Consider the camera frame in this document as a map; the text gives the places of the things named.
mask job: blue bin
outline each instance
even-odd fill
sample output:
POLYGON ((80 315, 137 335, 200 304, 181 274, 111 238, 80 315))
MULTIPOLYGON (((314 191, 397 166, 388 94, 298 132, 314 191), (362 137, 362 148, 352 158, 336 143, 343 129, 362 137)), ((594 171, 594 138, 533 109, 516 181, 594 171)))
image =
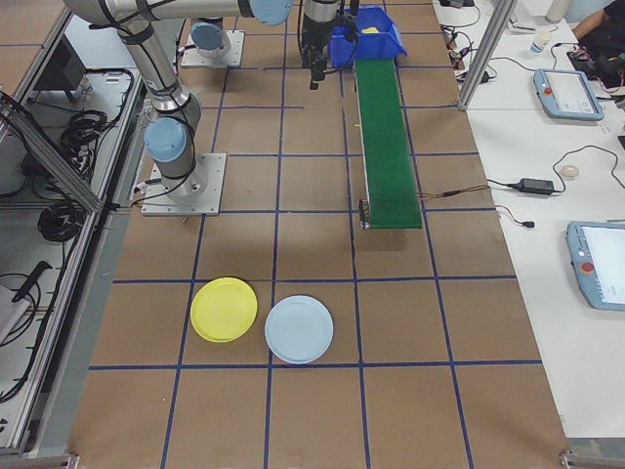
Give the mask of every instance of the blue bin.
POLYGON ((352 66, 356 59, 394 59, 399 54, 407 55, 401 42, 397 26, 381 7, 363 6, 356 17, 358 28, 358 47, 354 52, 355 42, 345 38, 347 29, 335 27, 328 47, 332 66, 352 66), (379 33, 363 34, 368 27, 376 27, 379 33))

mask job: metal post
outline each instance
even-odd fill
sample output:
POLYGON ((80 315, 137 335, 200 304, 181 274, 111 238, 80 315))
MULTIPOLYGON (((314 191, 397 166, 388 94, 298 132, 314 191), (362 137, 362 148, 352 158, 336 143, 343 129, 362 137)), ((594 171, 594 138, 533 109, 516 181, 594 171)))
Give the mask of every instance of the metal post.
POLYGON ((625 459, 609 459, 606 457, 586 457, 578 454, 564 453, 561 455, 565 469, 579 467, 584 469, 625 469, 625 459))
POLYGON ((471 98, 477 90, 488 62, 506 28, 506 22, 508 22, 516 6, 517 0, 499 0, 496 2, 495 11, 492 17, 490 17, 486 33, 479 42, 478 52, 475 59, 471 61, 467 79, 460 90, 460 97, 458 98, 458 108, 460 110, 467 110, 469 107, 471 98))

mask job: white table surface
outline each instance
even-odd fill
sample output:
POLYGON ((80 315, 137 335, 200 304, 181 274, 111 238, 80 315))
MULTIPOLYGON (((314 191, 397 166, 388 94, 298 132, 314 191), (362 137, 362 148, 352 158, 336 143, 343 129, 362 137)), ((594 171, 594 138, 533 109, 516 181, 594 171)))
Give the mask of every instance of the white table surface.
MULTIPOLYGON (((543 0, 521 1, 536 15, 544 14, 549 6, 543 0)), ((442 8, 437 0, 434 3, 442 23, 461 24, 477 17, 475 9, 442 8)), ((474 40, 483 34, 488 12, 492 12, 489 0, 477 0, 477 4, 482 9, 480 24, 460 29, 474 40)), ((554 35, 554 42, 573 40, 563 22, 554 35)), ((512 57, 532 68, 553 66, 549 51, 521 60, 523 55, 528 57, 527 41, 531 35, 506 31, 495 56, 512 57)), ((566 48, 558 49, 565 53, 566 48)), ((568 60, 560 57, 558 68, 570 69, 568 60)), ((468 111, 489 179, 505 183, 520 178, 548 179, 561 189, 552 165, 567 151, 596 145, 619 155, 616 174, 625 182, 625 150, 616 138, 625 134, 623 110, 603 103, 605 119, 596 123, 551 119, 535 96, 530 72, 508 61, 493 64, 498 79, 479 86, 468 111)), ((569 438, 625 437, 625 314, 588 306, 577 286, 564 237, 571 221, 625 219, 625 190, 610 176, 613 163, 613 156, 595 149, 569 156, 562 164, 576 165, 580 174, 567 182, 566 192, 558 196, 493 190, 495 203, 509 207, 519 220, 536 224, 534 229, 526 229, 505 213, 501 215, 523 299, 569 438)))
MULTIPOLYGON (((434 3, 438 20, 443 24, 469 24, 478 17, 475 8, 456 9, 441 7, 437 0, 434 3)), ((542 15, 544 15, 547 12, 549 2, 541 1, 539 5, 535 5, 535 3, 535 1, 529 0, 524 2, 524 4, 527 4, 527 10, 532 15, 536 14, 536 17, 540 19, 542 17, 537 12, 542 12, 542 15)), ((466 33, 474 41, 474 48, 479 47, 479 42, 493 11, 490 0, 476 0, 476 5, 480 10, 479 22, 469 27, 458 28, 459 31, 466 33)), ((534 54, 529 50, 533 34, 518 34, 506 29, 497 45, 493 58, 507 57, 514 59, 531 69, 553 68, 554 64, 557 66, 557 69, 573 69, 566 56, 566 52, 571 49, 571 46, 562 45, 554 48, 553 52, 558 58, 557 62, 551 54, 551 46, 561 42, 575 42, 575 37, 564 21, 553 27, 558 29, 552 32, 551 42, 540 54, 534 54)), ((457 38, 456 42, 459 49, 469 45, 467 39, 462 35, 457 38)), ((466 58, 464 62, 469 66, 470 58, 466 58)), ((507 60, 491 61, 490 65, 496 70, 497 76, 494 80, 478 86, 471 100, 471 109, 541 108, 532 83, 533 73, 531 71, 524 70, 517 64, 507 60)), ((492 68, 488 71, 489 75, 494 74, 492 68)))

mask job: yellow plate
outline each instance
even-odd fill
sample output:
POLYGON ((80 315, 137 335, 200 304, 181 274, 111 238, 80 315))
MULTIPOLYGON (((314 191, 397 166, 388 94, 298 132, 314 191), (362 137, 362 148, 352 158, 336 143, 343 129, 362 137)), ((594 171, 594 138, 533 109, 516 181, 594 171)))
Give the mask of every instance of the yellow plate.
POLYGON ((191 324, 200 337, 229 342, 251 327, 258 301, 254 290, 238 278, 217 278, 204 285, 191 303, 191 324))

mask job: blue joint cap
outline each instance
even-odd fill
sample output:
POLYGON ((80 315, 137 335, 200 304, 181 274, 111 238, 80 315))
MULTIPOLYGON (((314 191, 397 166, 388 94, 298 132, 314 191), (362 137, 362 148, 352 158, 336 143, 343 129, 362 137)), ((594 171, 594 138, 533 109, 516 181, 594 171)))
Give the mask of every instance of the blue joint cap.
POLYGON ((210 22, 197 22, 191 28, 191 39, 199 49, 214 51, 224 43, 222 29, 210 22))
POLYGON ((285 22, 291 13, 291 5, 292 0, 250 0, 254 17, 269 26, 285 22))
POLYGON ((154 160, 159 163, 171 163, 185 151, 187 130, 176 119, 161 117, 147 126, 144 143, 154 160))

